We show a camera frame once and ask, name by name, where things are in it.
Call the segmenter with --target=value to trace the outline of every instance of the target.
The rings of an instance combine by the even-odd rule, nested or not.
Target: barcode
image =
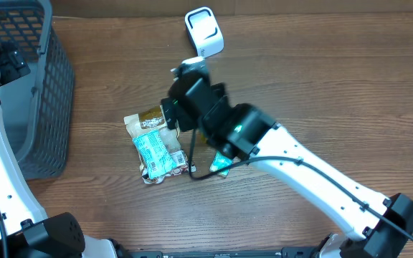
[[[151,162],[151,169],[152,171],[157,171],[157,166],[155,162]]]
[[[182,155],[182,154],[177,155],[177,157],[176,157],[176,158],[178,158],[178,164],[182,164],[182,163],[184,163],[184,157],[183,157],[183,155]]]

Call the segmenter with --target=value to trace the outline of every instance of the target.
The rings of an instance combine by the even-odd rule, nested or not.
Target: wall
[[[413,11],[413,0],[51,0],[74,17],[184,16],[200,6],[216,15]]]

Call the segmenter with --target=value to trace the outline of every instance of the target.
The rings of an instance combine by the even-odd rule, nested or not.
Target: wooden surface
[[[216,15],[413,11],[413,0],[51,0],[54,14],[73,17],[184,16],[201,6]]]
[[[346,175],[413,199],[413,13],[227,16],[225,48],[207,61],[232,103],[249,102]],[[317,245],[336,226],[284,183],[252,168],[148,186],[123,117],[159,104],[169,70],[193,57],[182,18],[54,24],[77,85],[69,163],[30,181],[50,216],[129,249],[269,249]],[[189,147],[190,133],[180,137]],[[208,169],[214,151],[197,144]],[[413,257],[408,244],[402,257]]]

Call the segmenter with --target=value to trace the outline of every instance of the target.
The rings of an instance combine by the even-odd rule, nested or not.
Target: snack package
[[[161,108],[124,117],[125,128],[138,149],[144,183],[162,183],[167,176],[189,171],[187,156],[178,142],[180,130],[167,128]],[[191,169],[196,170],[194,163]]]
[[[225,168],[229,165],[232,165],[234,163],[233,160],[231,160],[230,158],[222,155],[219,151],[216,152],[216,155],[214,156],[214,160],[212,162],[212,165],[209,167],[209,170],[211,172],[215,172],[218,171],[221,168]],[[229,175],[229,170],[225,170],[222,171],[220,173],[218,173],[219,176],[222,177],[227,177],[227,175]]]

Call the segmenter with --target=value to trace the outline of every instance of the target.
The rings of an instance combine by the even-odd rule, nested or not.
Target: laundry basket
[[[48,0],[0,0],[0,42],[13,42],[30,74],[0,87],[7,137],[25,179],[65,169],[75,74],[52,28]]]

